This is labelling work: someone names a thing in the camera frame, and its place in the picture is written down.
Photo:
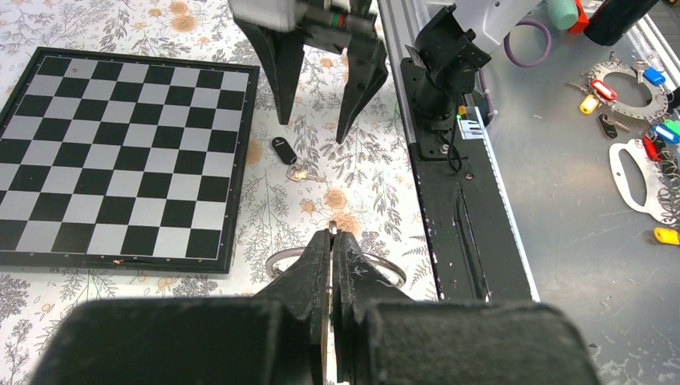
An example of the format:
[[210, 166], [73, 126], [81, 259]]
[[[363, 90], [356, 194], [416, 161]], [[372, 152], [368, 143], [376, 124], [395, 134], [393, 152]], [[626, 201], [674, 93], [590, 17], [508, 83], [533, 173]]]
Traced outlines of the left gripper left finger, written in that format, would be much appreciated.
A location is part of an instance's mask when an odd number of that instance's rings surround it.
[[65, 317], [34, 384], [322, 384], [331, 233], [250, 297], [123, 298]]

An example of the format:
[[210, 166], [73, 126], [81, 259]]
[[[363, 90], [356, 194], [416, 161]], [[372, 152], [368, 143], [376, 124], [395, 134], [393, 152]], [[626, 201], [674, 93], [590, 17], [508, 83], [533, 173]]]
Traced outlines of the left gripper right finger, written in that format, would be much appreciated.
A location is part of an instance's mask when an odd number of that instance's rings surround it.
[[334, 237], [337, 375], [350, 384], [597, 384], [577, 328], [537, 302], [418, 302]]

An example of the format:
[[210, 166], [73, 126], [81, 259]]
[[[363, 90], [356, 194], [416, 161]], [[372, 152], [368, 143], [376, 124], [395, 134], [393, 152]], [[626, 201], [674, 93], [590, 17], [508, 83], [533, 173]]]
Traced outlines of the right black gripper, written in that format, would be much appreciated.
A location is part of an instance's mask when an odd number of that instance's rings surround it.
[[348, 80], [338, 117], [336, 143], [342, 144], [355, 119], [387, 80], [387, 50], [377, 36], [371, 1], [301, 1], [302, 19], [292, 32], [280, 32], [240, 18], [234, 22], [250, 41], [273, 93], [278, 121], [289, 122], [309, 46], [333, 54], [346, 51]]

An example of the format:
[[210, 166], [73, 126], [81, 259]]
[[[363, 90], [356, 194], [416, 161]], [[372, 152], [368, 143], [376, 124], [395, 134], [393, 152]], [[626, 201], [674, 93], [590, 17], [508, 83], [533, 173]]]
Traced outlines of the key with black fob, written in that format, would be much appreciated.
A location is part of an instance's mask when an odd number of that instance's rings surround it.
[[271, 146], [279, 160], [287, 166], [286, 176], [290, 180], [296, 182], [311, 180], [318, 183], [326, 183], [325, 178], [314, 175], [302, 165], [297, 153], [285, 138], [280, 136], [272, 138]]

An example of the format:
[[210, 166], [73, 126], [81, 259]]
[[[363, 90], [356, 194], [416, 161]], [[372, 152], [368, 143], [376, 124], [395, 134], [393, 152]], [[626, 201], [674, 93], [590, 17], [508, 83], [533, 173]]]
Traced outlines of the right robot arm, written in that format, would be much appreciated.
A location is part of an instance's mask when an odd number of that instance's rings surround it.
[[[418, 26], [403, 63], [416, 67], [409, 108], [423, 130], [438, 136], [449, 160], [458, 160], [453, 115], [476, 73], [533, 1], [454, 1]], [[348, 61], [336, 141], [342, 144], [359, 113], [387, 81], [387, 45], [378, 36], [369, 1], [232, 1], [233, 20], [256, 51], [271, 87], [277, 116], [286, 123], [307, 47]]]

